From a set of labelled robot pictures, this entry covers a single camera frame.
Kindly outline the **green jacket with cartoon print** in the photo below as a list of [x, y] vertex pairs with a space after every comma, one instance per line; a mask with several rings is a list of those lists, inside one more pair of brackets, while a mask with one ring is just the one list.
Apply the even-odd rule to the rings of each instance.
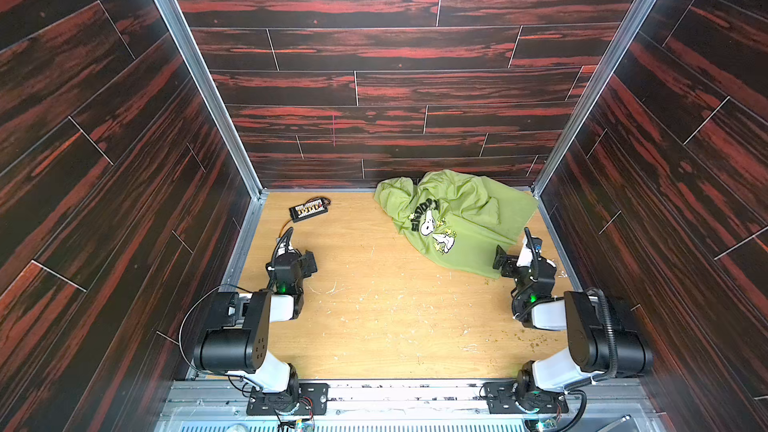
[[508, 250], [538, 208], [537, 200], [485, 176], [441, 170], [414, 182], [380, 182], [374, 200], [397, 232], [435, 264], [498, 279], [498, 247]]

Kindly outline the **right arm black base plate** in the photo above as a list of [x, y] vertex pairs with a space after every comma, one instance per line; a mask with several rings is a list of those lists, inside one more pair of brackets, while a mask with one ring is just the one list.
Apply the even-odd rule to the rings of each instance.
[[491, 414], [558, 415], [569, 411], [563, 393], [511, 382], [486, 382], [480, 388]]

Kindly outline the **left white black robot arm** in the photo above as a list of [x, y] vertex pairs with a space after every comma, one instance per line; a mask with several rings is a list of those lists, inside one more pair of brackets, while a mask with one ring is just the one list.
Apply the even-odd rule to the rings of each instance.
[[269, 351], [270, 326], [295, 320], [304, 306], [304, 281], [317, 272], [314, 254], [292, 245], [294, 229], [288, 228], [276, 242], [265, 265], [267, 286], [248, 292], [214, 287], [198, 302], [211, 302], [209, 314], [189, 347], [184, 346], [184, 325], [178, 341], [182, 358], [197, 372], [240, 380], [250, 413], [288, 415], [301, 407], [298, 373], [294, 365]]

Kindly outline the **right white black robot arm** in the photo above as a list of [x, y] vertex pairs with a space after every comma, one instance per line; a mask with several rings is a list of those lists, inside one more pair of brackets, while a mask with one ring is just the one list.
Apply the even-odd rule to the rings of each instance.
[[598, 288], [555, 296], [555, 263], [541, 255], [540, 238], [524, 233], [519, 254], [496, 248], [493, 268], [515, 281], [513, 318], [528, 329], [564, 332], [567, 345], [525, 363], [511, 381], [485, 383], [489, 412], [562, 414], [567, 396], [588, 385], [650, 372], [653, 352], [625, 305]]

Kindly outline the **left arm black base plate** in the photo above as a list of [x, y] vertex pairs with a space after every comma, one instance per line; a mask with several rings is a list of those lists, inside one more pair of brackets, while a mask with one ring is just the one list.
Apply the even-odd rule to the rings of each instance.
[[247, 416], [322, 416], [326, 414], [330, 385], [322, 382], [299, 382], [279, 393], [251, 392]]

